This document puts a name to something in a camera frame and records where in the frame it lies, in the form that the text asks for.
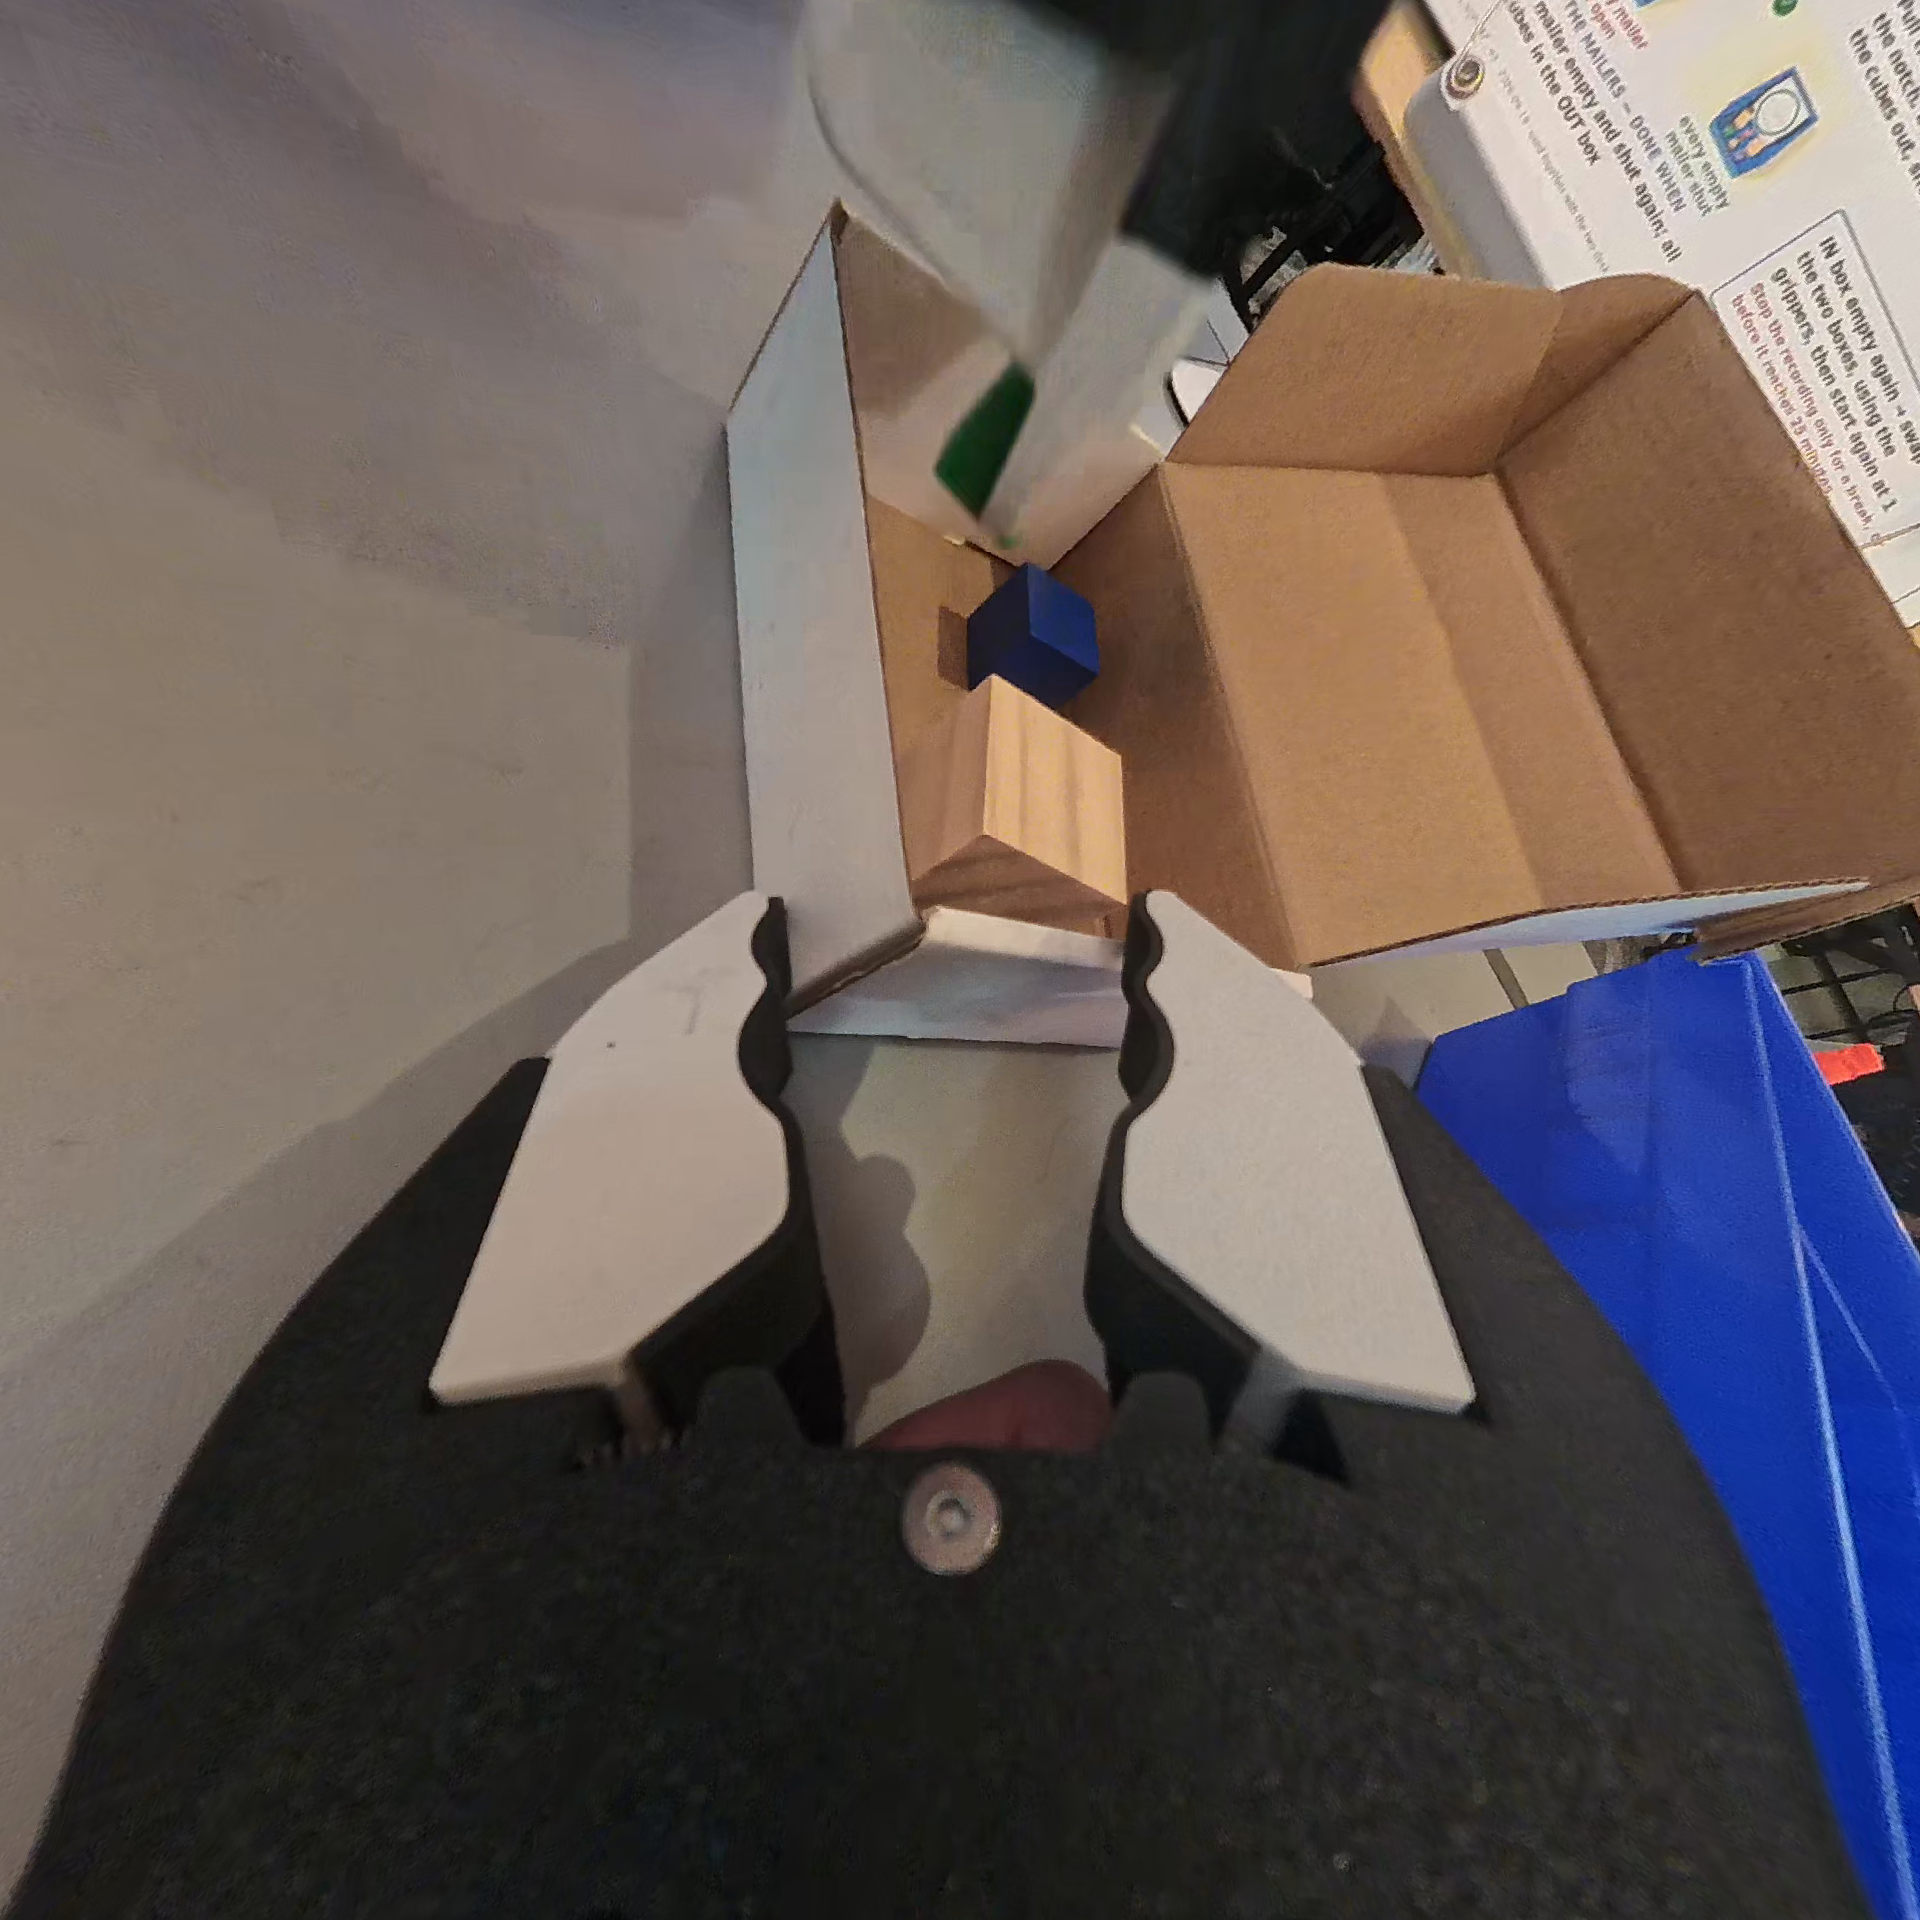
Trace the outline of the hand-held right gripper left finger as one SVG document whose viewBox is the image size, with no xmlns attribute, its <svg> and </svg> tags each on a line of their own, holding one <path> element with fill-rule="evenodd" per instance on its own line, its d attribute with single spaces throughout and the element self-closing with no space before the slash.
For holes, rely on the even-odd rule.
<svg viewBox="0 0 1920 1920">
<path fill-rule="evenodd" d="M 785 902 L 742 894 L 620 979 L 552 1049 L 434 1403 L 607 1392 L 646 1446 L 708 1381 L 764 1373 L 826 1446 L 826 1264 L 785 1105 Z"/>
</svg>

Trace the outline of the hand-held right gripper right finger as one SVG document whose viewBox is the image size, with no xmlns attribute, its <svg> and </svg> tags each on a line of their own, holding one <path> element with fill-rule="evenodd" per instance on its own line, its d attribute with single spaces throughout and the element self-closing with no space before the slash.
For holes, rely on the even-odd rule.
<svg viewBox="0 0 1920 1920">
<path fill-rule="evenodd" d="M 1131 902 L 1121 993 L 1086 1262 L 1112 1402 L 1183 1378 L 1214 1438 L 1259 1453 L 1305 1398 L 1464 1415 L 1473 1373 L 1358 1053 L 1170 891 Z"/>
</svg>

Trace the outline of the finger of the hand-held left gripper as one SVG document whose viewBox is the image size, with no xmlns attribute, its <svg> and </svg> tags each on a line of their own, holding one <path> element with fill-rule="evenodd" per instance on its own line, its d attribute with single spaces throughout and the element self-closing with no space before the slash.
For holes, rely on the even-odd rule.
<svg viewBox="0 0 1920 1920">
<path fill-rule="evenodd" d="M 1067 329 L 1172 79 L 1052 6 L 818 2 L 808 94 L 863 198 L 1026 370 Z"/>
<path fill-rule="evenodd" d="M 1162 459 L 1143 426 L 1207 310 L 1207 283 L 1113 239 L 1055 347 L 979 519 L 1001 560 L 1060 560 Z"/>
</svg>

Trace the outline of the green wooden cube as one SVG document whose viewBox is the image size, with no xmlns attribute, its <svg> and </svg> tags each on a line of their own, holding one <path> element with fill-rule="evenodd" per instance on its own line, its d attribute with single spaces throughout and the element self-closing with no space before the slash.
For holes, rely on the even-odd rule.
<svg viewBox="0 0 1920 1920">
<path fill-rule="evenodd" d="M 995 378 L 951 431 L 934 467 L 948 498 L 977 522 L 988 517 L 1015 446 L 1036 402 L 1036 379 L 1017 362 Z"/>
</svg>

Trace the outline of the dark blue wooden cube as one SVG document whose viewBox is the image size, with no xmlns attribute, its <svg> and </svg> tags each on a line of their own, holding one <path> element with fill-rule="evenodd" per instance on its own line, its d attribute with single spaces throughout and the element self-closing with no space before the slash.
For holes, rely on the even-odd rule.
<svg viewBox="0 0 1920 1920">
<path fill-rule="evenodd" d="M 1098 675 L 1090 602 L 1042 567 L 1017 567 L 968 615 L 968 689 L 1000 680 L 1066 713 Z"/>
</svg>

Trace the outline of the white cardboard mailer box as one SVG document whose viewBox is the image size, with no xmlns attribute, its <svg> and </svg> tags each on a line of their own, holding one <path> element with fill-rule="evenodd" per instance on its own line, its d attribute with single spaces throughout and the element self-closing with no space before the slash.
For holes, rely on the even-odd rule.
<svg viewBox="0 0 1920 1920">
<path fill-rule="evenodd" d="M 1915 902 L 1915 642 L 1715 305 L 1316 269 L 1169 455 L 1040 549 L 1100 666 L 1122 875 L 934 784 L 1015 574 L 930 458 L 980 326 L 834 206 L 727 415 L 754 885 L 801 1026 L 1113 1048 L 1129 896 L 1274 970 Z"/>
</svg>

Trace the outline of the blue plastic bin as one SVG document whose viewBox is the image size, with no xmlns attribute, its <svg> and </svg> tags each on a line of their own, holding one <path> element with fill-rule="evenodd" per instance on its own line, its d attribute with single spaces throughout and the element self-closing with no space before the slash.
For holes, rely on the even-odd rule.
<svg viewBox="0 0 1920 1920">
<path fill-rule="evenodd" d="M 1918 1264 L 1756 955 L 1428 1048 L 1423 1105 L 1663 1391 L 1736 1525 L 1878 1917 L 1918 1913 Z"/>
</svg>

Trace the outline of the plain wooden cube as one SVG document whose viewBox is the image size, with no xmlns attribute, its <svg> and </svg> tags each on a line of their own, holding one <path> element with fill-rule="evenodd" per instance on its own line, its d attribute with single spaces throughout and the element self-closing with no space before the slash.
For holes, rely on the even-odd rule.
<svg viewBox="0 0 1920 1920">
<path fill-rule="evenodd" d="M 897 759 L 907 894 L 1105 933 L 1129 896 L 1115 750 L 1007 680 L 986 680 Z"/>
</svg>

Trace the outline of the wooden display board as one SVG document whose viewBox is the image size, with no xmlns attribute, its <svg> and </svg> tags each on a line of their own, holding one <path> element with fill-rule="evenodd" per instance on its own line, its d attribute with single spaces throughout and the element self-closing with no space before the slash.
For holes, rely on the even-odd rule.
<svg viewBox="0 0 1920 1920">
<path fill-rule="evenodd" d="M 1495 282 L 1499 257 L 1482 245 L 1506 234 L 1486 217 L 1499 213 L 1482 170 L 1468 168 L 1464 178 L 1435 176 L 1426 165 L 1423 138 L 1410 130 L 1440 126 L 1440 114 L 1455 114 L 1473 103 L 1489 82 L 1479 24 L 1458 54 L 1423 2 L 1386 6 L 1368 41 L 1354 80 L 1354 105 L 1395 185 L 1403 195 L 1439 270 L 1470 282 Z"/>
</svg>

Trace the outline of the printed instruction sheet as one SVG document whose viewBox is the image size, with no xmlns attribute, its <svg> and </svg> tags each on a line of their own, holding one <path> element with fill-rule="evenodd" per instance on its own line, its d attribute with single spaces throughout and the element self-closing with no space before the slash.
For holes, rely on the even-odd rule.
<svg viewBox="0 0 1920 1920">
<path fill-rule="evenodd" d="M 1918 615 L 1918 6 L 1428 6 L 1406 144 L 1466 273 L 1712 306 Z"/>
</svg>

